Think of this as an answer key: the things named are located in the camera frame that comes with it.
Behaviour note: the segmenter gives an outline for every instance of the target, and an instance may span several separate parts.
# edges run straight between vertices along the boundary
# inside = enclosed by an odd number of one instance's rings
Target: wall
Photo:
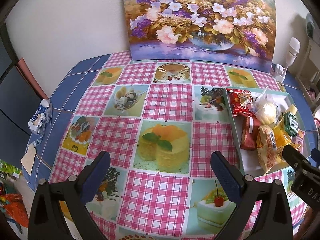
[[[305,16],[300,0],[276,0],[274,63],[284,64],[292,36],[301,50],[290,71],[295,73],[307,48]],[[122,0],[20,0],[7,18],[9,37],[18,57],[50,96],[77,62],[128,49]]]

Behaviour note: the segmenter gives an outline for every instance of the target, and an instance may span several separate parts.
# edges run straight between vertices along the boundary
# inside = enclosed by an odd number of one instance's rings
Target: blue and white tissue package
[[[39,135],[39,138],[33,143],[34,147],[42,142],[47,123],[51,123],[52,104],[49,100],[42,99],[36,113],[31,117],[28,123],[29,129]]]

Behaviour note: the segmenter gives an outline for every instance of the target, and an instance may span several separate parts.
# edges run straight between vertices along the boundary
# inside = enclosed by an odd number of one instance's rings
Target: screw
[[[44,185],[44,184],[45,184],[45,182],[46,182],[46,180],[45,180],[45,179],[39,179],[39,184],[40,184],[40,185]]]
[[[75,181],[77,179],[77,175],[70,175],[68,180],[69,181]]]
[[[279,186],[282,184],[281,180],[279,180],[279,179],[275,179],[275,183],[276,183],[277,185],[279,185]]]
[[[253,181],[253,177],[251,175],[245,175],[244,179],[247,181]]]

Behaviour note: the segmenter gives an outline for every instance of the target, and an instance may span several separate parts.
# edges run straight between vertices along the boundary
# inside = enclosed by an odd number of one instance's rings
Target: blue gripper pad
[[[223,190],[226,192],[228,199],[231,202],[234,202],[238,205],[241,202],[241,186],[236,181],[236,179],[232,176],[229,168],[227,168],[227,166],[225,165],[225,163],[221,158],[224,158],[221,153],[220,153],[220,156],[217,154],[217,152],[212,153],[211,159],[210,159],[211,169],[216,175]]]
[[[317,166],[320,165],[320,151],[316,148],[311,151],[311,158],[316,162]]]
[[[103,177],[105,176],[105,174],[107,174],[107,171],[110,167],[110,162],[110,154],[108,152],[105,152],[105,154],[97,163],[91,174],[83,183],[80,201],[84,205],[93,200],[99,186],[101,185]]]

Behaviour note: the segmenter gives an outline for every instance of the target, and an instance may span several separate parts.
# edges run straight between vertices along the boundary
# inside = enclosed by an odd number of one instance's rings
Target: box of snacks
[[[224,98],[243,174],[258,177],[287,168],[282,150],[288,144],[310,156],[304,124],[288,93],[229,87]]]

